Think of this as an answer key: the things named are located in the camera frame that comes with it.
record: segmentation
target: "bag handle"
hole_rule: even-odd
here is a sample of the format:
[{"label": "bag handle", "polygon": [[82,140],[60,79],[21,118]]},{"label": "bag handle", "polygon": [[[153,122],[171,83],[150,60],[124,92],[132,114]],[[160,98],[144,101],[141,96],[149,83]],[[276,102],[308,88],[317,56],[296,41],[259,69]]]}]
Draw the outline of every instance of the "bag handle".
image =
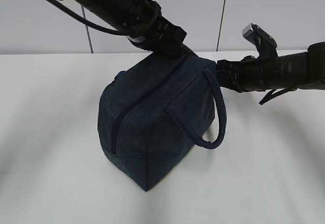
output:
[{"label": "bag handle", "polygon": [[170,115],[176,125],[178,125],[187,134],[187,136],[193,141],[194,144],[206,149],[215,149],[222,143],[224,139],[225,128],[227,124],[227,113],[220,85],[216,79],[216,75],[213,74],[209,69],[205,69],[203,73],[206,80],[210,84],[217,107],[219,120],[219,134],[217,139],[214,142],[205,141],[201,136],[195,133],[194,129],[190,127],[189,124],[186,123],[186,121],[183,120],[175,110],[169,108],[167,110],[167,113]]}]

